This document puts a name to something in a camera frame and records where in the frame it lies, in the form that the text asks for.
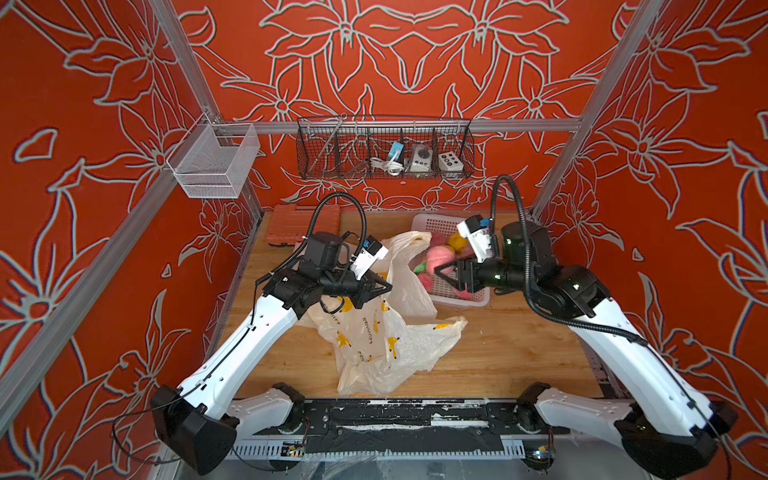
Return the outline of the pink peach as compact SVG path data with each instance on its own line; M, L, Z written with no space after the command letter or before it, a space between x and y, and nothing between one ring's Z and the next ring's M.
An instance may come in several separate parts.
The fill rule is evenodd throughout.
M455 250L449 245L430 247L426 253L426 269L433 272L440 265L448 264L456 259Z

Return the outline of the banana print plastic bag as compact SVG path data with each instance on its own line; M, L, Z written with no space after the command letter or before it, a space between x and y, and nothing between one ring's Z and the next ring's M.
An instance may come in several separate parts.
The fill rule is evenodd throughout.
M331 309L342 309L332 314L315 305L298 321L332 345L340 395L388 395L415 373L432 370L461 339L465 317L439 320L427 289L410 267L431 239L428 232L408 231L384 240L388 253L371 271L392 285L390 292L360 309L348 299L325 296Z

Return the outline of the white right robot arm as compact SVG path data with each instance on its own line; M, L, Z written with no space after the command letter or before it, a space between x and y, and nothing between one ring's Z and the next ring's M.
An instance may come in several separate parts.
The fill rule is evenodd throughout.
M494 226L480 215L459 222L457 232L472 252L434 266L434 274L458 291L522 293L537 315L568 327L589 346L630 395L594 399L535 382L516 401L518 426L528 433L560 427L595 437L659 479L708 466L737 413L675 372L595 274L561 265L545 228L521 220L495 234Z

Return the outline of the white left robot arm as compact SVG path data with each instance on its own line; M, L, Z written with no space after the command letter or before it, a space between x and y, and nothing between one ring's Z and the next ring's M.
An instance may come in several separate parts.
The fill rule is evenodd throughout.
M239 400L237 392L274 343L325 296L355 307L391 291L371 271L343 273L339 281L323 273L311 278L286 268L276 273L253 310L233 334L178 387L160 387L150 401L158 438L196 473L218 467L235 444L264 430L292 434L304 423L305 398L278 383L265 393Z

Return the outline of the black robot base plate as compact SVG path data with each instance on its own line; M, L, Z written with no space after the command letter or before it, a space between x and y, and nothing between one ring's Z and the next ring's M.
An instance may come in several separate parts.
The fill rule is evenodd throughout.
M534 460L566 429L521 420L499 398L308 399L292 433L271 428L236 442L231 460L267 469L300 461Z

